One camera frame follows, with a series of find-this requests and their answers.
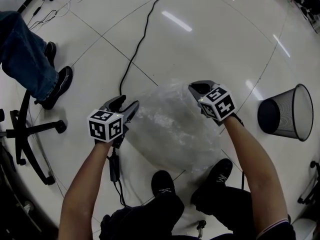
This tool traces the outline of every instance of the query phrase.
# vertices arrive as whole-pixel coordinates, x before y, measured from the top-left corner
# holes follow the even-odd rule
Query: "white cube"
[[[123,133],[123,115],[95,109],[87,117],[89,135],[102,142],[110,142]]]
[[[200,98],[198,103],[207,117],[218,121],[222,121],[237,109],[231,92],[223,84]]]

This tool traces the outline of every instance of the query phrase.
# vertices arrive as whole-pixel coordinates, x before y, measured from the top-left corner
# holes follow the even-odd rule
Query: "knee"
[[[5,11],[1,12],[2,14],[2,23],[4,23],[5,26],[7,27],[12,27],[15,25],[17,22],[23,22],[24,20],[22,19],[22,16],[19,12],[17,11]]]

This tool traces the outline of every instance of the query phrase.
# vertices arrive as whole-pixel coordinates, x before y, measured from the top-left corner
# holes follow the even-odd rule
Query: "blue jeans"
[[[0,63],[3,71],[44,101],[55,88],[58,73],[44,51],[47,44],[32,33],[20,13],[0,11]]]

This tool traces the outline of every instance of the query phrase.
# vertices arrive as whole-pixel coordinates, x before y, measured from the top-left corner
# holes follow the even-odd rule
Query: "plastic bag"
[[[201,114],[188,85],[172,81],[134,99],[140,107],[126,138],[161,169],[201,171],[219,159],[219,128]]]

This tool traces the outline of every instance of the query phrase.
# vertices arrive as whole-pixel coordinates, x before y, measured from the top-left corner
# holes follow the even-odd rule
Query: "sleeve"
[[[287,219],[282,219],[263,230],[257,240],[296,240],[296,233]]]

